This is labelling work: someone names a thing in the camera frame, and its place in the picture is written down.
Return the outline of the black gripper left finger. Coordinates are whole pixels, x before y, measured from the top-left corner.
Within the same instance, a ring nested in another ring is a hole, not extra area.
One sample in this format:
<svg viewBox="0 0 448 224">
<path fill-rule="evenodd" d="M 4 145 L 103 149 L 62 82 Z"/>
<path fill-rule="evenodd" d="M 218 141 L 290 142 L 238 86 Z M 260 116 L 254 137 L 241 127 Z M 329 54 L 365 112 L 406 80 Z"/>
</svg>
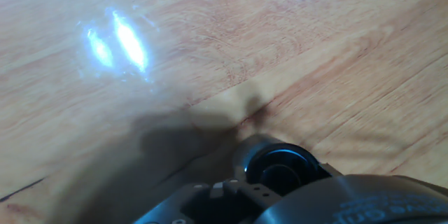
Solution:
<svg viewBox="0 0 448 224">
<path fill-rule="evenodd" d="M 262 184 L 235 178 L 214 185 L 192 183 L 163 200 L 135 224 L 254 223 L 280 200 L 280 195 Z"/>
</svg>

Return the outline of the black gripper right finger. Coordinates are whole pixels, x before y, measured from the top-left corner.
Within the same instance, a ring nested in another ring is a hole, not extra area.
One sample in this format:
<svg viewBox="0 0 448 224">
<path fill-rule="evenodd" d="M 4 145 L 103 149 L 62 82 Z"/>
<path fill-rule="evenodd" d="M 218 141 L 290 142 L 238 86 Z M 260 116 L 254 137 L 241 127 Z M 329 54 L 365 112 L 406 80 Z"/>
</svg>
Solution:
<svg viewBox="0 0 448 224">
<path fill-rule="evenodd" d="M 326 176 L 341 176 L 342 173 L 328 163 L 320 163 L 320 168 L 325 172 Z"/>
</svg>

